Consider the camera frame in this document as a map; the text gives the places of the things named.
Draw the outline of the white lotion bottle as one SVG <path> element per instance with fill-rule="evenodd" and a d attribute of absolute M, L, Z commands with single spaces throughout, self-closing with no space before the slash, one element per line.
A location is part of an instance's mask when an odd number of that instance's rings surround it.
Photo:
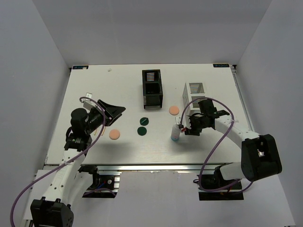
<path fill-rule="evenodd" d="M 180 120 L 181 118 L 179 116 L 176 116 L 170 136 L 173 141 L 179 140 L 181 134 Z"/>

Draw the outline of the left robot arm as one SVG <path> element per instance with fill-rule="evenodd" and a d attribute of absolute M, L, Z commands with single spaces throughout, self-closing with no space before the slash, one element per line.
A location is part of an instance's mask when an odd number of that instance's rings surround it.
<path fill-rule="evenodd" d="M 52 182 L 40 199 L 30 205 L 35 227 L 70 227 L 73 225 L 75 202 L 88 188 L 99 186 L 100 177 L 95 168 L 83 167 L 88 150 L 97 142 L 91 134 L 98 127 L 111 126 L 125 107 L 81 97 L 82 108 L 71 113 L 71 125 L 66 131 L 61 164 L 52 170 Z"/>

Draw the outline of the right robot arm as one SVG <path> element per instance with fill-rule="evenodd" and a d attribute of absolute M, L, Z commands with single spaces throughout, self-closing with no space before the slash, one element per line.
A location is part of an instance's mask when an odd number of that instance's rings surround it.
<path fill-rule="evenodd" d="M 205 192 L 216 192 L 231 188 L 242 179 L 251 183 L 282 172 L 282 163 L 278 153 L 276 140 L 270 135 L 261 135 L 249 130 L 235 120 L 230 108 L 224 106 L 223 110 L 217 110 L 214 106 L 216 99 L 206 97 L 197 98 L 200 112 L 189 116 L 189 127 L 182 123 L 178 126 L 185 135 L 199 136 L 203 129 L 212 128 L 222 133 L 206 157 L 201 173 L 198 176 L 199 188 Z M 212 154 L 225 138 L 229 138 L 241 150 L 240 162 L 227 163 L 218 166 L 214 171 L 214 184 L 216 189 L 206 189 L 202 184 L 202 172 Z"/>

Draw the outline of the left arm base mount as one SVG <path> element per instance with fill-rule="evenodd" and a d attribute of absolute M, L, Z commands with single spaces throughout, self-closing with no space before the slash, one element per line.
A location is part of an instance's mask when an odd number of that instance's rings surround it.
<path fill-rule="evenodd" d="M 120 182 L 121 172 L 106 166 L 85 165 L 79 172 L 89 173 L 92 184 L 83 194 L 83 198 L 115 198 Z"/>

